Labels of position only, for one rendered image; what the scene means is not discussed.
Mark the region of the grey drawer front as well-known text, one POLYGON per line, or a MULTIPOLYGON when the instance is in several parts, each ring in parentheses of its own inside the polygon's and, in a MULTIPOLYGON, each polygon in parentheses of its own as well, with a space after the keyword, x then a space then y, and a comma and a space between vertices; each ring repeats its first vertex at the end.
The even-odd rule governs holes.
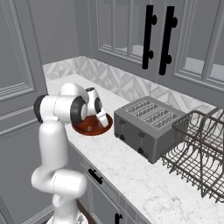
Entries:
POLYGON ((105 178, 102 173, 95 168, 88 160, 84 159, 81 164, 87 170, 87 173, 93 179, 93 181, 123 210, 126 209, 126 201, 120 192, 105 178))

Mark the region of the grey tall panelled cabinet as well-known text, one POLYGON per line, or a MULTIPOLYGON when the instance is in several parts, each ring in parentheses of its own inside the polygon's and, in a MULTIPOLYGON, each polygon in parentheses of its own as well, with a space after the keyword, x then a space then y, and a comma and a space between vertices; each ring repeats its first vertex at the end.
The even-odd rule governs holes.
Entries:
POLYGON ((31 0, 0 0, 0 224, 42 224, 53 214, 31 185, 40 163, 33 104, 46 93, 31 0))

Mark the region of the grey lower cupboard door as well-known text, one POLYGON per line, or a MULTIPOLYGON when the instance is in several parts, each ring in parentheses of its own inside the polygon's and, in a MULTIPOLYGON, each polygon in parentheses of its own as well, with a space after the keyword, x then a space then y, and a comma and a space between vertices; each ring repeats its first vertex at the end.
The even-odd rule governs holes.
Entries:
POLYGON ((89 208, 94 221, 97 224, 115 224, 116 213, 121 214, 119 208, 90 176, 87 178, 89 208))

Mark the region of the grey glass cupboard door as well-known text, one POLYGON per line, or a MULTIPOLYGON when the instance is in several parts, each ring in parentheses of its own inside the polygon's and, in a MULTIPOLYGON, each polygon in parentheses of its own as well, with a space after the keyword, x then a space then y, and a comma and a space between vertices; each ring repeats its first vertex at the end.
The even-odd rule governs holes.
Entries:
POLYGON ((179 92, 224 92, 224 0, 166 0, 159 83, 179 92))
POLYGON ((89 0, 92 57, 146 80, 158 80, 159 36, 163 0, 89 0), (157 23, 150 49, 154 56, 142 69, 146 5, 153 5, 157 23))

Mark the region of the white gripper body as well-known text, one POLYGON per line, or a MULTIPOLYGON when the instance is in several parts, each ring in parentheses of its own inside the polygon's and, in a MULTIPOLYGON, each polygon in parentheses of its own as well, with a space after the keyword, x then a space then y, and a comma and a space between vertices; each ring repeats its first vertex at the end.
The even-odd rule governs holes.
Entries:
POLYGON ((106 128, 109 125, 108 118, 104 112, 100 112, 96 115, 98 121, 100 122, 103 128, 106 128))

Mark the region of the brown round bowl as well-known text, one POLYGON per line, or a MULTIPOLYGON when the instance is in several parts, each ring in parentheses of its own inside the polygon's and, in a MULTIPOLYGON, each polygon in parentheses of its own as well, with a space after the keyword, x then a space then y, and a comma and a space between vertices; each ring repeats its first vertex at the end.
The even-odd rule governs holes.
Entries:
POLYGON ((88 116, 85 121, 77 125, 73 124, 72 127, 82 135, 98 136, 108 131, 113 124, 112 117, 109 114, 106 114, 106 117, 108 118, 108 126, 106 128, 100 124, 95 115, 88 116))

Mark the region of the grey four-slot toaster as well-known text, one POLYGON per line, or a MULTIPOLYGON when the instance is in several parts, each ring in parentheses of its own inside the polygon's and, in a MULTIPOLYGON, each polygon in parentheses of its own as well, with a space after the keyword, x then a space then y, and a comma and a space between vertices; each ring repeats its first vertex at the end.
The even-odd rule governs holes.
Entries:
POLYGON ((185 113, 145 96, 114 112, 115 137, 155 164, 175 143, 172 124, 185 113))

